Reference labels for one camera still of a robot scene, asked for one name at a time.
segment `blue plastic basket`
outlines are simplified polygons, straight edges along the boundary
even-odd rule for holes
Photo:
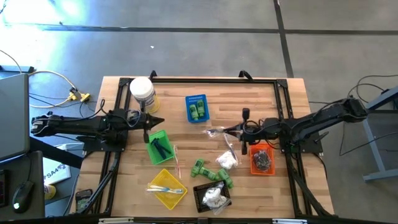
[[[189,112],[189,106],[196,105],[198,100],[203,100],[203,104],[205,105],[205,115],[203,117],[199,117],[199,119],[197,119],[197,120],[194,120],[194,119],[192,119],[191,114]],[[202,94],[202,95],[195,95],[195,96],[186,96],[185,104],[187,106],[187,118],[188,118],[189,122],[199,123],[199,122],[205,122],[208,119],[210,119],[209,109],[207,107],[206,95]]]

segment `white paper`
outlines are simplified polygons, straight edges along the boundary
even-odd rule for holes
[[[57,148],[66,150],[67,146],[62,144]],[[44,184],[55,184],[62,180],[70,178],[70,167],[61,162],[43,158],[43,176]]]

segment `green plastic basket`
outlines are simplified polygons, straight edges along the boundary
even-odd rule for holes
[[[164,151],[166,159],[163,159],[159,151],[156,149],[156,147],[151,144],[151,142],[155,138],[159,138],[159,143],[166,149],[170,150],[170,152],[172,152],[171,154],[169,154],[168,152]],[[167,137],[165,130],[161,130],[156,132],[155,134],[151,134],[149,136],[149,143],[147,143],[146,146],[150,157],[150,161],[152,162],[153,165],[158,165],[166,160],[174,158],[174,150],[172,145],[170,144],[169,138]]]

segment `green toy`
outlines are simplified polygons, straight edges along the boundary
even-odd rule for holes
[[[203,159],[197,159],[195,165],[192,167],[191,170],[191,177],[196,177],[199,174],[200,168],[203,167],[205,161]]]
[[[225,180],[226,185],[228,186],[228,188],[233,188],[234,184],[232,183],[231,178],[229,178],[228,173],[226,172],[226,170],[224,168],[220,169],[218,171],[218,175],[220,175],[221,179]]]
[[[206,169],[204,167],[201,167],[199,170],[199,174],[207,177],[209,180],[220,180],[220,177],[213,171]]]
[[[198,120],[199,114],[197,111],[197,107],[195,105],[189,105],[189,111],[191,112],[191,117],[195,121]]]
[[[198,106],[199,116],[204,116],[205,115],[205,104],[204,104],[203,100],[198,100],[197,106]]]

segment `computer mouse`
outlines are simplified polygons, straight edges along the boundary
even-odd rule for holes
[[[28,210],[32,200],[33,186],[34,183],[29,180],[18,185],[12,198],[12,207],[15,213],[24,213]]]

